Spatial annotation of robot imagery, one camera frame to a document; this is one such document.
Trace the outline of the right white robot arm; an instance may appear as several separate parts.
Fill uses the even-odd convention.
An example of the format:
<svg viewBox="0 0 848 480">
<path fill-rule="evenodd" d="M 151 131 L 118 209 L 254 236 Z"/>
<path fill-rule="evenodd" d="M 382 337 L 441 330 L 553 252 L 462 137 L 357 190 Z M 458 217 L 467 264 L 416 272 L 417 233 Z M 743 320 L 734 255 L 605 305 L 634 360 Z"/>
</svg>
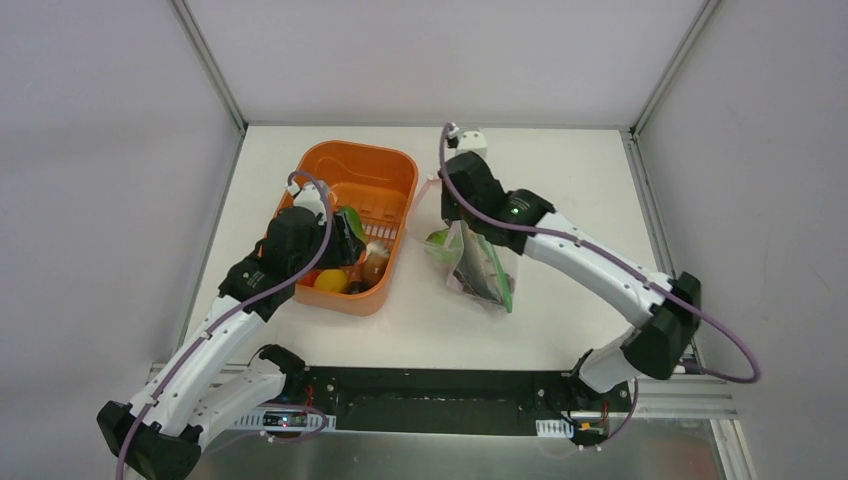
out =
<svg viewBox="0 0 848 480">
<path fill-rule="evenodd" d="M 570 371 L 569 400 L 595 408 L 616 385 L 640 375 L 669 379 L 699 322 L 688 312 L 692 276 L 673 279 L 617 257 L 539 195 L 506 191 L 477 153 L 444 160 L 439 173 L 442 215 L 463 220 L 487 241 L 548 265 L 611 305 L 631 325 L 607 345 L 586 352 Z"/>
</svg>

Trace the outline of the grey toy fish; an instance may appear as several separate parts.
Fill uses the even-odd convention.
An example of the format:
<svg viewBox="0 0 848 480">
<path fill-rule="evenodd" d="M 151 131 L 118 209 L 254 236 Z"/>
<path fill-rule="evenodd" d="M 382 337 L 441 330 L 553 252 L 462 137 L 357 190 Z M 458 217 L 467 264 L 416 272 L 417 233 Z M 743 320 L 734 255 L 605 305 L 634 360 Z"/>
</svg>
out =
<svg viewBox="0 0 848 480">
<path fill-rule="evenodd" d="M 459 281 L 465 293 L 481 301 L 493 304 L 489 302 L 489 295 L 482 270 L 482 252 L 478 244 L 480 239 L 485 238 L 472 231 L 465 222 L 459 223 L 459 229 L 463 251 L 457 266 L 453 270 L 453 276 Z"/>
</svg>

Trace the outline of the clear zip top bag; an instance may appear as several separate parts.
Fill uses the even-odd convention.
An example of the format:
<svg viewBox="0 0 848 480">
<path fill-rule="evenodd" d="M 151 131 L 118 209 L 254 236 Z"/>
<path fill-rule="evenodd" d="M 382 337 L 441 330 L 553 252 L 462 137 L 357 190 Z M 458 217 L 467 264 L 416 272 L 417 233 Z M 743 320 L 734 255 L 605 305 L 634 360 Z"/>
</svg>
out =
<svg viewBox="0 0 848 480">
<path fill-rule="evenodd" d="M 502 317 L 514 310 L 518 255 L 441 215 L 442 183 L 428 175 L 415 193 L 405 230 L 427 255 L 445 288 Z"/>
</svg>

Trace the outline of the yellow lemon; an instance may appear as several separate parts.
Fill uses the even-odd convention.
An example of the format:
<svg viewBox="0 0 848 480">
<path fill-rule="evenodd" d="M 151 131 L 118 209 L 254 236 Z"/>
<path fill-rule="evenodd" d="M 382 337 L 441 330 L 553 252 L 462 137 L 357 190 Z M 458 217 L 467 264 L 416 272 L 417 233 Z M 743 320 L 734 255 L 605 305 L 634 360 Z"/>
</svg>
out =
<svg viewBox="0 0 848 480">
<path fill-rule="evenodd" d="M 344 270 L 327 269 L 315 277 L 312 287 L 323 292 L 344 293 L 348 283 L 349 277 Z"/>
</svg>

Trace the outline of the white mushroom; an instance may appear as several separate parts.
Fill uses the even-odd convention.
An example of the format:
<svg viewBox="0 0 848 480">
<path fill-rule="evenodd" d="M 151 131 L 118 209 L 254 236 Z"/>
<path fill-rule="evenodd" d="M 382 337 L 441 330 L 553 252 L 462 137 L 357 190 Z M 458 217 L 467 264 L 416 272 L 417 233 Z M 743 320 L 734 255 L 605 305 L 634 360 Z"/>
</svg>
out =
<svg viewBox="0 0 848 480">
<path fill-rule="evenodd" d="M 366 245 L 366 255 L 377 255 L 388 257 L 390 255 L 390 248 L 380 240 L 370 241 Z"/>
</svg>

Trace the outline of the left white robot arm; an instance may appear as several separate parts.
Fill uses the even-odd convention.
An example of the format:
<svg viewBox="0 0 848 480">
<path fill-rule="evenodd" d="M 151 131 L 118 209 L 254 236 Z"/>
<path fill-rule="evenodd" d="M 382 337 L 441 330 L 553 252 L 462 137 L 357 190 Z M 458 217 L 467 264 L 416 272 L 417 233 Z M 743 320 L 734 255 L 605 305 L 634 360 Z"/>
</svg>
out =
<svg viewBox="0 0 848 480">
<path fill-rule="evenodd" d="M 248 410 L 276 399 L 303 400 L 305 362 L 268 344 L 249 367 L 224 385 L 211 383 L 230 357 L 295 293 L 316 269 L 346 268 L 364 253 L 358 214 L 340 207 L 286 207 L 265 236 L 234 264 L 199 327 L 166 366 L 127 403 L 107 402 L 98 426 L 116 455 L 116 478 L 131 468 L 145 479 L 184 479 L 202 451 Z"/>
</svg>

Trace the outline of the green lime fruit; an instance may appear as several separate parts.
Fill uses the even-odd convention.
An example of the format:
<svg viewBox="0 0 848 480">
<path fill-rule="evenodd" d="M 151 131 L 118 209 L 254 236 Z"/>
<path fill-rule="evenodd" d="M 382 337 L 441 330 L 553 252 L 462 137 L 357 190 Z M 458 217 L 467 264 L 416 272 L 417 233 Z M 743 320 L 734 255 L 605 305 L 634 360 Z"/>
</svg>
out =
<svg viewBox="0 0 848 480">
<path fill-rule="evenodd" d="M 445 247 L 451 244 L 451 232 L 449 228 L 436 230 L 431 232 L 425 239 L 425 242 L 429 245 L 433 245 L 436 247 Z"/>
</svg>

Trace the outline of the small orange tangerine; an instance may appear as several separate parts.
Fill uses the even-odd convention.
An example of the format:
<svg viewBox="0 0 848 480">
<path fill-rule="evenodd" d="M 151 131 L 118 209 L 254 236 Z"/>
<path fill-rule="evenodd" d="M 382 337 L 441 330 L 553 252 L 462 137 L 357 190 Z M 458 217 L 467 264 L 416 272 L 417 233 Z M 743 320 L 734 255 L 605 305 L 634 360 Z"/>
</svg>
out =
<svg viewBox="0 0 848 480">
<path fill-rule="evenodd" d="M 340 214 L 346 224 L 348 225 L 348 229 L 350 233 L 360 240 L 363 243 L 367 243 L 367 236 L 365 234 L 364 228 L 362 226 L 362 221 L 359 213 L 349 205 L 340 206 L 337 209 L 337 213 Z"/>
</svg>

